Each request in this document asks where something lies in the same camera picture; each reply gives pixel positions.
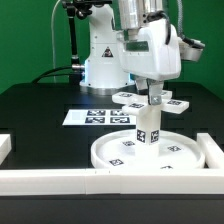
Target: black table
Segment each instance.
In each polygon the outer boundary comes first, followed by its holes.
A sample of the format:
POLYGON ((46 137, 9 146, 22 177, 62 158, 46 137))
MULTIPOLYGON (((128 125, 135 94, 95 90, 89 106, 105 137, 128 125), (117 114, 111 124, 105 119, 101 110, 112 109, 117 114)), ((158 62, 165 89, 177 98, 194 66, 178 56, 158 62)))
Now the black table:
MULTIPOLYGON (((190 102, 181 115, 163 113, 162 129, 196 139, 209 133, 224 149, 224 102, 195 83, 166 83, 190 102)), ((110 96, 69 84, 18 84, 0 95, 0 133, 12 151, 4 169, 90 168, 90 147, 107 133, 133 126, 69 126, 69 109, 118 109, 110 96)), ((0 197, 1 223, 222 223, 223 195, 70 195, 0 197)))

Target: green wall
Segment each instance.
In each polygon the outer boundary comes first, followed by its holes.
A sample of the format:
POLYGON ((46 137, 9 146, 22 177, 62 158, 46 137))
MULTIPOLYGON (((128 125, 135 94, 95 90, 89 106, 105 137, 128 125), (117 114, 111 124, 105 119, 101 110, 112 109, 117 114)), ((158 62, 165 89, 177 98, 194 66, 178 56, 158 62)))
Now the green wall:
MULTIPOLYGON (((52 68, 51 13, 56 0, 10 0, 0 3, 0 92, 16 83, 30 82, 52 68)), ((183 62, 177 81, 203 84, 224 99, 224 1, 183 0, 184 30, 202 40, 206 49, 200 62, 183 62)), ((176 24, 176 0, 169 0, 171 21, 176 24)), ((78 50, 83 62, 89 54, 88 20, 76 21, 78 50)), ((70 64, 68 22, 59 7, 55 21, 57 66, 70 64)))

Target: circular tray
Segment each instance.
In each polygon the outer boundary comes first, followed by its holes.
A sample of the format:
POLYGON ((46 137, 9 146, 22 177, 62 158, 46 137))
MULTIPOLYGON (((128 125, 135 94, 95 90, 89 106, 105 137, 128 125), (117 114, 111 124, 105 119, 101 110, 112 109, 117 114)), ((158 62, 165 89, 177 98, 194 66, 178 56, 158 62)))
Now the circular tray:
POLYGON ((159 155, 139 160, 136 157, 135 131, 104 135, 91 147, 95 168, 193 169, 203 168, 205 156, 197 142, 172 132, 160 131, 159 155))

